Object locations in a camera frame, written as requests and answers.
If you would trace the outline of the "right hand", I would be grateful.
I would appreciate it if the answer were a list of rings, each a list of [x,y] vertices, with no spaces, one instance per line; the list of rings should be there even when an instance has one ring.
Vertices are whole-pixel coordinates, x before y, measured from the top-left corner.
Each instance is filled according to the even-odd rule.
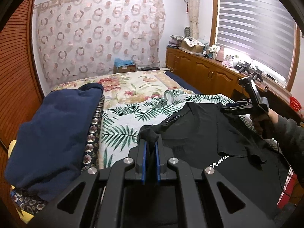
[[[278,114],[269,109],[267,114],[251,115],[250,119],[256,132],[264,139],[272,139],[274,137],[275,128],[274,125],[278,123]]]

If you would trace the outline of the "right forearm dark sleeve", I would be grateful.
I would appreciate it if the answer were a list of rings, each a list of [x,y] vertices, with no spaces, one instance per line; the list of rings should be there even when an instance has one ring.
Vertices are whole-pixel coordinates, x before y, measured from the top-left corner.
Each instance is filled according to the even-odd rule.
[[[274,124],[274,139],[279,143],[283,156],[291,165],[297,179],[303,187],[303,128],[292,119],[278,115],[278,123]]]

